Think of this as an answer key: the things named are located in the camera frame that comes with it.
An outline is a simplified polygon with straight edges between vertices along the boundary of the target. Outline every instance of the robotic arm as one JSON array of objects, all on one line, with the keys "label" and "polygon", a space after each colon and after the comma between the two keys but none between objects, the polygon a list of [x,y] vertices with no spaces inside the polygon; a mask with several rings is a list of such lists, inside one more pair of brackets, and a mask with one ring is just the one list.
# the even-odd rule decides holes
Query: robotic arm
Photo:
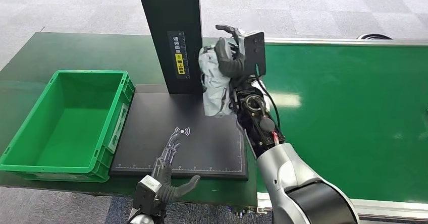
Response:
[{"label": "robotic arm", "polygon": [[[274,223],[359,223],[349,198],[311,169],[291,144],[285,143],[280,127],[273,121],[264,95],[269,93],[259,79],[266,72],[264,34],[241,34],[230,26],[216,27],[232,34],[236,42],[231,44],[220,38],[214,50],[219,70],[231,78],[231,108],[257,159],[271,198]],[[228,46],[233,53],[227,53]]]}]

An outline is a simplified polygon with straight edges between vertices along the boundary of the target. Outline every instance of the light blue cloth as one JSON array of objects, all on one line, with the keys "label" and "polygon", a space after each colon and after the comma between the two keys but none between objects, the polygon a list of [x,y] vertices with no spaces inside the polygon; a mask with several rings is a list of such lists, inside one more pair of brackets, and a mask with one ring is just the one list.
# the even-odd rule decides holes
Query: light blue cloth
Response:
[{"label": "light blue cloth", "polygon": [[232,114],[230,103],[230,78],[219,70],[214,46],[206,46],[199,51],[199,67],[203,85],[203,108],[205,115],[222,117]]}]

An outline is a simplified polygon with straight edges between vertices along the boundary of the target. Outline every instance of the black metal stand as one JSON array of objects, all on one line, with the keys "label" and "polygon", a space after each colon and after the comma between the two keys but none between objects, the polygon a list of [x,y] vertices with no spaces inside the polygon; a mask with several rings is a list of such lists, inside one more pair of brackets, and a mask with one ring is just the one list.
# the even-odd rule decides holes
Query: black metal stand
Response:
[{"label": "black metal stand", "polygon": [[169,94],[202,97],[199,0],[141,0]]}]

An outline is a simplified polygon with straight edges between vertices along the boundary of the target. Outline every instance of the crate handle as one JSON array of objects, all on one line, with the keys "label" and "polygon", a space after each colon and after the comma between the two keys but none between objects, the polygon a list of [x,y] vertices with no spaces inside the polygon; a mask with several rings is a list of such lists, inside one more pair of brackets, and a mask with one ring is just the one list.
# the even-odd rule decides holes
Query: crate handle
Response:
[{"label": "crate handle", "polygon": [[122,108],[119,113],[118,122],[116,123],[115,131],[113,132],[112,137],[110,138],[109,149],[114,153],[116,151],[116,146],[118,145],[119,136],[122,132],[123,125],[125,123],[126,113],[128,112],[128,105],[122,103]]}]

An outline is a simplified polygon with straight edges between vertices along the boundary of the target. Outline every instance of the gray carpet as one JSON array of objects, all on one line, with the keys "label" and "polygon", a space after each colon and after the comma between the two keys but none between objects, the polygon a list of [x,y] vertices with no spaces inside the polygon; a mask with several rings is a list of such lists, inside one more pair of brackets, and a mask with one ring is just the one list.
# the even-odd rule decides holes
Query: gray carpet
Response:
[{"label": "gray carpet", "polygon": [[[428,0],[201,0],[204,36],[215,24],[263,30],[266,37],[356,38],[384,33],[428,40]],[[0,69],[36,31],[149,35],[139,0],[0,0]],[[0,224],[124,223],[131,200],[0,188]],[[270,223],[236,219],[224,206],[176,203],[167,223]]]}]

